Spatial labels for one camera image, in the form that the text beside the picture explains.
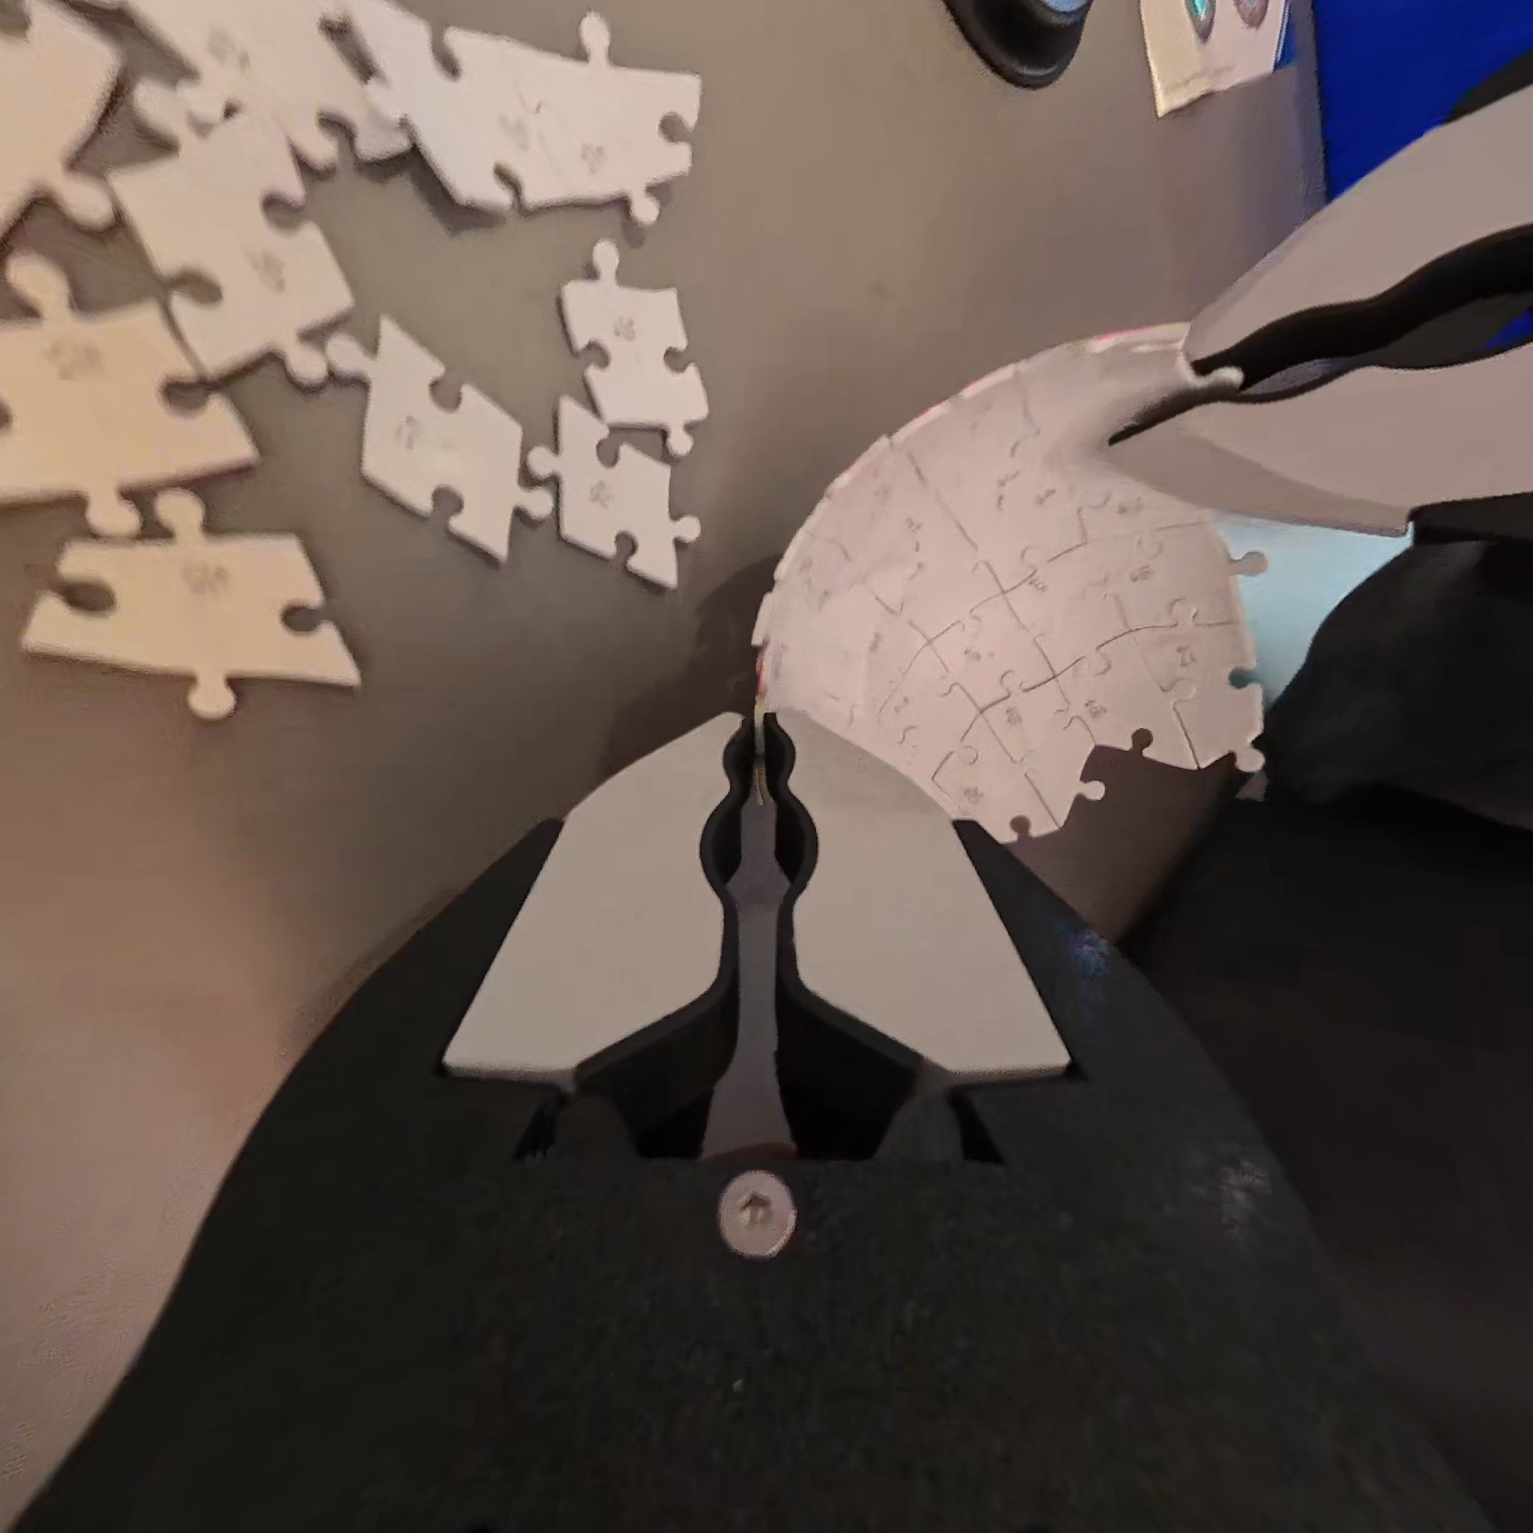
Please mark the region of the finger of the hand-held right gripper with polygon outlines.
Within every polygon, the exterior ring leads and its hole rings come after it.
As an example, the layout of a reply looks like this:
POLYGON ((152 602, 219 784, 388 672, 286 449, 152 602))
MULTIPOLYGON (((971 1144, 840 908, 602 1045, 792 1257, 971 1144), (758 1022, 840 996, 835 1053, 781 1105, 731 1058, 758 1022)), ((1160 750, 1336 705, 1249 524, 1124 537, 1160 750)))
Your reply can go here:
POLYGON ((1531 345, 1446 367, 1355 367, 1256 399, 1157 393, 1107 463, 1202 509, 1408 535, 1425 508, 1531 493, 1531 345))
POLYGON ((1531 230, 1531 103, 1427 130, 1263 257, 1194 318, 1191 362, 1292 362, 1322 323, 1370 334, 1416 280, 1531 230))

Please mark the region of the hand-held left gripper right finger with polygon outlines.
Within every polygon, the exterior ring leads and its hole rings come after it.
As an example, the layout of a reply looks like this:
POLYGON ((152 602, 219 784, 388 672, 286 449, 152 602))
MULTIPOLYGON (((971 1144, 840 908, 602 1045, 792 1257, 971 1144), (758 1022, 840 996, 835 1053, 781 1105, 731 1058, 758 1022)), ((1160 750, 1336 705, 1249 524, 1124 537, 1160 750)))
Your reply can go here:
POLYGON ((875 1156, 922 1097, 1058 1079, 1070 1048, 955 821, 807 714, 759 723, 776 808, 776 1077, 801 1156, 875 1156))

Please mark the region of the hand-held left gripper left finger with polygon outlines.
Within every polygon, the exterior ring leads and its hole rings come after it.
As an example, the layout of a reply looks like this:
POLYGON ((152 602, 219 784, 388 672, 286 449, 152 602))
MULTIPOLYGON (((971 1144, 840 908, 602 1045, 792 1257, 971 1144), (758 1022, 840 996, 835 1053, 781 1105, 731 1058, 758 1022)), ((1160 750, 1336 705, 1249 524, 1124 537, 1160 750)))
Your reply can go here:
POLYGON ((739 1032, 741 808, 756 727, 719 714, 561 821, 444 1068, 613 1105, 640 1144, 700 1139, 739 1032))

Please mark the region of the partly built puzzle ball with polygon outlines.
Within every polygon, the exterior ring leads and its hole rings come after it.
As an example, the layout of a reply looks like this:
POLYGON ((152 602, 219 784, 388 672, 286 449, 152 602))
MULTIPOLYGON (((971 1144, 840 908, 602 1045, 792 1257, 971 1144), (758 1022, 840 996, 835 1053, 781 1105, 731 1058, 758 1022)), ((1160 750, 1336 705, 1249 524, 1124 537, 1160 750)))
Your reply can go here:
POLYGON ((756 619, 758 711, 797 711, 1003 845, 1060 831, 1098 747, 1263 772, 1263 688, 1217 513, 1107 461, 1209 403, 1190 325, 1076 339, 881 435, 786 549, 756 619))

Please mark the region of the group of puzzle pieces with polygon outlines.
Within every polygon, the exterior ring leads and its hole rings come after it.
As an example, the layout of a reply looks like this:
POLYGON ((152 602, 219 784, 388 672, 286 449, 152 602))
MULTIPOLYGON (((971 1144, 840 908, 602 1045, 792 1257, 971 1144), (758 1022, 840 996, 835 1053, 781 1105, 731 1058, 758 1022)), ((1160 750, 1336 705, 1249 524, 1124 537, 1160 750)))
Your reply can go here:
POLYGON ((652 431, 665 458, 710 416, 675 288, 619 280, 598 244, 559 308, 575 353, 598 349, 587 402, 561 397, 553 447, 462 386, 392 317, 375 345, 343 331, 353 286, 318 223, 309 173, 419 155, 474 216, 623 206, 640 228, 688 175, 703 84, 616 62, 606 18, 578 52, 508 35, 437 31, 407 2, 19 2, 3 28, 3 244, 39 205, 93 233, 126 230, 163 294, 81 308, 56 260, 3 254, 25 317, 3 322, 3 508, 73 501, 66 541, 22 650, 186 681, 203 720, 243 679, 361 687, 295 532, 212 529, 196 486, 259 461, 220 386, 278 362, 304 391, 362 386, 361 474, 493 565, 519 521, 555 517, 568 547, 623 558, 659 593, 700 521, 673 511, 673 471, 611 431, 652 431))

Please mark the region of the person's right forearm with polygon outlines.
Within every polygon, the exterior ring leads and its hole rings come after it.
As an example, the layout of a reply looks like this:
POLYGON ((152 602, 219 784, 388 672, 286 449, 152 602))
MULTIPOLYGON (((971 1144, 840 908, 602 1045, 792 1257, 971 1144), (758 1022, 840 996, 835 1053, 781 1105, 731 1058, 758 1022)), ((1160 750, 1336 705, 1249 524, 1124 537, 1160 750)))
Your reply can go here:
POLYGON ((1267 784, 1388 788, 1531 831, 1531 544, 1415 544, 1352 589, 1267 706, 1267 784))

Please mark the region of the black round puzzle stand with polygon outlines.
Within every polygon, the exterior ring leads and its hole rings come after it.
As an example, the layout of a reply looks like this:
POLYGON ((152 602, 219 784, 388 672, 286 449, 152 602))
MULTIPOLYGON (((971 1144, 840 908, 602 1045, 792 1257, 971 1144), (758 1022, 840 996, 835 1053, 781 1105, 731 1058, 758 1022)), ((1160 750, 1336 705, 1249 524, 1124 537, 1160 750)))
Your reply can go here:
POLYGON ((1044 89, 1073 65, 1093 2, 943 2, 968 49, 1011 87, 1044 89))

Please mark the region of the blue bin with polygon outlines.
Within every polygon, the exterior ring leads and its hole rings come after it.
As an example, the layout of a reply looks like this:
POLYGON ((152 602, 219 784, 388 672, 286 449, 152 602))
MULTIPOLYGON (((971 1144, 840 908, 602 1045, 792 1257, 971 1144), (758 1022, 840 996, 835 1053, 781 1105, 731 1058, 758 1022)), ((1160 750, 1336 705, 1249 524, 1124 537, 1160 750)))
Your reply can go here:
POLYGON ((1528 2, 1313 2, 1311 11, 1330 200, 1531 50, 1528 2))

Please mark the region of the white paper sheet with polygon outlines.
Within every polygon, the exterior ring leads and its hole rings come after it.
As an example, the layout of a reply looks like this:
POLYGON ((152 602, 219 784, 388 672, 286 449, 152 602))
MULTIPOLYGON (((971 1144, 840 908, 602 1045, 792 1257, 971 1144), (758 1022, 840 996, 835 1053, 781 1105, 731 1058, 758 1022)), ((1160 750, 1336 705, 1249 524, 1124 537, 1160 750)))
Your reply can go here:
POLYGON ((1157 114, 1271 75, 1291 8, 1291 2, 1142 2, 1157 114))

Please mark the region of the person's dark trousers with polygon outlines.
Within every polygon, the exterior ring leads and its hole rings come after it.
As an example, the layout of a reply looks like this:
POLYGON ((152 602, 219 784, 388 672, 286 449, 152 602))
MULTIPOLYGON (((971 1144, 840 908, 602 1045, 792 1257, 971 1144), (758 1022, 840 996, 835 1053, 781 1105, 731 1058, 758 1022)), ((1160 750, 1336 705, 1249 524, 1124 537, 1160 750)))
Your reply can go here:
POLYGON ((1124 940, 1246 1099, 1404 1395, 1531 1528, 1531 834, 1232 801, 1124 940))

